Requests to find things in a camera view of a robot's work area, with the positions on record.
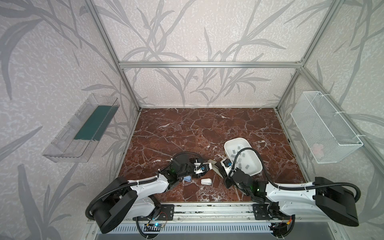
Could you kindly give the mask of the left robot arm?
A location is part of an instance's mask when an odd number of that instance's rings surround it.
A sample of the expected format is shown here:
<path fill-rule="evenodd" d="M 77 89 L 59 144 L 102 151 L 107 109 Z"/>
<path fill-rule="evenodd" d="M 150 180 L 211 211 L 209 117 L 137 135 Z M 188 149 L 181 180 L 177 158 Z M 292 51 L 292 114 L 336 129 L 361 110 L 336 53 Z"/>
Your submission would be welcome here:
<path fill-rule="evenodd" d="M 170 162 L 153 177 L 141 180 L 114 179 L 87 206 L 85 216 L 95 221 L 103 234 L 114 230 L 123 220 L 160 218 L 162 205 L 156 194 L 175 188 L 184 178 L 201 178 L 212 169 L 212 164 L 193 152 L 175 154 Z"/>

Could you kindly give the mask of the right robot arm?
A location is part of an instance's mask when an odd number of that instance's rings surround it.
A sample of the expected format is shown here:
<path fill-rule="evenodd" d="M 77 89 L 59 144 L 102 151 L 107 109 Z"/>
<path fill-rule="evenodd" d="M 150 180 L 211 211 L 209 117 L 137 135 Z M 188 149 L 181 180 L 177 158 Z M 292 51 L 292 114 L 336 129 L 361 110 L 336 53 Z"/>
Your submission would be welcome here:
<path fill-rule="evenodd" d="M 318 215 L 327 216 L 344 226 L 359 226 L 356 203 L 361 197 L 361 190 L 356 185 L 335 183 L 323 177 L 316 177 L 313 182 L 304 184 L 278 184 L 271 179 L 267 170 L 263 170 L 266 181 L 256 181 L 240 168 L 239 160 L 243 153 L 249 153 L 251 160 L 265 165 L 255 149 L 240 149 L 233 160 L 225 159 L 220 163 L 225 184 L 227 187 L 234 186 L 255 203 L 267 205 L 270 218 Z"/>

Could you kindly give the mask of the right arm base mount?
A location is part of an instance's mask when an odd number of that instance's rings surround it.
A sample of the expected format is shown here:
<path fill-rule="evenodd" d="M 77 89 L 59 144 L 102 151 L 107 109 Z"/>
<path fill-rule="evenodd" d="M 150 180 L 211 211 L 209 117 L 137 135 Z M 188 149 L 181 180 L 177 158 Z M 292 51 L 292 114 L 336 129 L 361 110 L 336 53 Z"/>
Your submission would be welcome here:
<path fill-rule="evenodd" d="M 279 220 L 278 217 L 273 215 L 268 210 L 269 204 L 253 204 L 252 210 L 255 217 L 255 220 L 257 221 L 272 221 L 272 220 Z"/>

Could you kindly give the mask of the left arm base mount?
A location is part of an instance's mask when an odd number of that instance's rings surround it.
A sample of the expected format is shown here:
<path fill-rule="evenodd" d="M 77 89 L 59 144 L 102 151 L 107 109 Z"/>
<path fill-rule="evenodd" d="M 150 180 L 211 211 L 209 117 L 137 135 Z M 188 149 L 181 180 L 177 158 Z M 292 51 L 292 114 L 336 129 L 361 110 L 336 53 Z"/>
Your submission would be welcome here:
<path fill-rule="evenodd" d="M 154 210 L 146 218 L 152 221 L 172 221 L 175 213 L 175 205 L 165 204 L 155 206 Z"/>

